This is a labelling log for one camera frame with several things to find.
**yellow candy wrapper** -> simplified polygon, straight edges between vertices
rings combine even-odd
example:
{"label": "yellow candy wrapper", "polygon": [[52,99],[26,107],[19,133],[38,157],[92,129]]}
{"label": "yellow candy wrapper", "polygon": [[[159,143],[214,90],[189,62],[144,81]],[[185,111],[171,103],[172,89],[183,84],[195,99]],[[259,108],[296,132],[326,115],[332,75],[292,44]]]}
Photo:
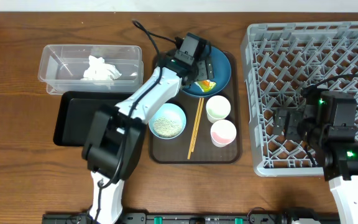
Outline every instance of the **yellow candy wrapper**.
{"label": "yellow candy wrapper", "polygon": [[196,82],[196,85],[201,88],[203,93],[207,93],[216,86],[216,82],[212,82],[211,80],[203,80]]}

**white lattice crate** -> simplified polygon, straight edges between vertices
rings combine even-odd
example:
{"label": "white lattice crate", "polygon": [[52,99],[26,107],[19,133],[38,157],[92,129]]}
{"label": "white lattice crate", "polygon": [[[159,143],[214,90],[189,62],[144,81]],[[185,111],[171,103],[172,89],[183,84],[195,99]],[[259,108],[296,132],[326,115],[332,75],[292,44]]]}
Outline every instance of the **white lattice crate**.
{"label": "white lattice crate", "polygon": [[[322,168],[311,166],[303,142],[272,134],[272,116],[280,107],[304,106],[302,87],[335,75],[358,74],[358,22],[252,24],[242,41],[241,56],[256,174],[322,175]],[[340,78],[329,82],[328,88],[354,95],[358,127],[358,78]]]}

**wooden table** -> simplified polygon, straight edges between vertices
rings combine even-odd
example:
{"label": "wooden table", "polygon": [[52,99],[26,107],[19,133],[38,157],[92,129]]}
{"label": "wooden table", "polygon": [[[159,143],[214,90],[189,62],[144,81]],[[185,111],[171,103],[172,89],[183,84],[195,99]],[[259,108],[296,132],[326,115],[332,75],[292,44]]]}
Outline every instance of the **wooden table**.
{"label": "wooden table", "polygon": [[[155,51],[137,19],[168,37],[193,32],[237,58],[247,26],[264,22],[356,21],[358,14],[318,13],[0,13],[0,223],[40,223],[45,212],[79,212],[93,185],[80,147],[52,142],[59,96],[37,79],[47,44],[123,44],[142,48],[145,78]],[[156,39],[160,50],[172,48]],[[337,212],[320,177],[263,178],[252,168],[245,84],[239,85],[244,153],[233,165],[175,166],[149,158],[148,142],[126,182],[123,205],[149,212],[247,213],[303,206]]]}

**white wall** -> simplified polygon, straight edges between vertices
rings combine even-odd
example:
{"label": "white wall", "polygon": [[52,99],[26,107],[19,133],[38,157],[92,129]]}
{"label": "white wall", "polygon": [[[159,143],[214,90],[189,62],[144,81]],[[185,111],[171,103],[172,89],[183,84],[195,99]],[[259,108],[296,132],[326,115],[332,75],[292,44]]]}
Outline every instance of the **white wall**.
{"label": "white wall", "polygon": [[0,11],[358,12],[358,0],[0,0]]}

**white cup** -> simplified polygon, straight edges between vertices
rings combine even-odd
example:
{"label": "white cup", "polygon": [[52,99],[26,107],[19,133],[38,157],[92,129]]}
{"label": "white cup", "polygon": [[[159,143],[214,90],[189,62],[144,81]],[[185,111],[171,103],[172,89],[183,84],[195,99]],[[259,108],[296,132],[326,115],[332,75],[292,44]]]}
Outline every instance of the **white cup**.
{"label": "white cup", "polygon": [[212,96],[206,102],[206,117],[211,123],[226,118],[230,113],[230,102],[223,96]]}
{"label": "white cup", "polygon": [[211,139],[216,147],[227,146],[235,140],[236,135],[235,125],[225,119],[215,122],[211,127]]}

